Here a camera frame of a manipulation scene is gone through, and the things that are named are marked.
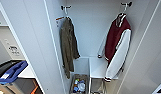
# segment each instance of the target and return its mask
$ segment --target brown coat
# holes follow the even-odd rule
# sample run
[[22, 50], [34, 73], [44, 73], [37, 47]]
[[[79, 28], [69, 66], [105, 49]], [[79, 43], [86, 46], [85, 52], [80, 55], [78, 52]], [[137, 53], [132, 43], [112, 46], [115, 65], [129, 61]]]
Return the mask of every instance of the brown coat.
[[80, 57], [77, 49], [77, 41], [74, 34], [74, 26], [69, 17], [65, 21], [60, 30], [61, 52], [63, 57], [63, 67], [67, 78], [70, 78], [70, 71], [74, 72], [73, 59]]

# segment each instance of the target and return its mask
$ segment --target hanging clothes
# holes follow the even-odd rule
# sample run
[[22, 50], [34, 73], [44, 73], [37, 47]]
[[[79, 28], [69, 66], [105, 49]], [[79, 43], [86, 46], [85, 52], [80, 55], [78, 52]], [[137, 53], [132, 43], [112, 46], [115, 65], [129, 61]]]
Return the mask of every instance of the hanging clothes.
[[67, 78], [70, 78], [70, 71], [74, 72], [73, 59], [80, 57], [77, 40], [74, 34], [74, 26], [69, 17], [65, 18], [60, 30], [61, 52], [63, 58], [63, 68]]
[[108, 35], [102, 42], [98, 52], [98, 57], [102, 57], [104, 52], [108, 61], [106, 81], [111, 81], [116, 77], [127, 55], [131, 29], [125, 16], [125, 14], [119, 14], [112, 22]]

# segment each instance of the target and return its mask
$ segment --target white shelf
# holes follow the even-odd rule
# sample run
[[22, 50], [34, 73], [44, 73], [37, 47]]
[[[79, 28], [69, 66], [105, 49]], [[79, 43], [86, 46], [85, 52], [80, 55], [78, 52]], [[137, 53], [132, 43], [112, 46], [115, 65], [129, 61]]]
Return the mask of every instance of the white shelf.
[[107, 61], [105, 58], [90, 57], [90, 77], [91, 78], [104, 78], [107, 69]]

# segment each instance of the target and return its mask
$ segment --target blue bin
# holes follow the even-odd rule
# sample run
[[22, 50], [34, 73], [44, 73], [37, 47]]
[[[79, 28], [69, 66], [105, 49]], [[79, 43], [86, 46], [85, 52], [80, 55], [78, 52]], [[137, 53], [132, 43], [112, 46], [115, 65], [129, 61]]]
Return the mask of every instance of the blue bin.
[[26, 61], [21, 61], [11, 68], [9, 68], [1, 77], [0, 84], [5, 85], [6, 83], [12, 83], [17, 78], [18, 75], [28, 66]]

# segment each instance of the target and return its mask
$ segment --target coat hook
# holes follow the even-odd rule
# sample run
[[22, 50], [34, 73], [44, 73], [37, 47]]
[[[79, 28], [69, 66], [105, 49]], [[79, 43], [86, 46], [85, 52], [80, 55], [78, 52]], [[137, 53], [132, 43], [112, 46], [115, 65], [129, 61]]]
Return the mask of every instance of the coat hook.
[[[121, 3], [121, 5], [126, 5], [126, 4]], [[127, 5], [130, 7], [132, 5], [132, 2], [128, 3]]]
[[[61, 9], [63, 10], [65, 7], [64, 6], [61, 6]], [[69, 6], [69, 7], [66, 7], [66, 8], [71, 8], [71, 6]]]

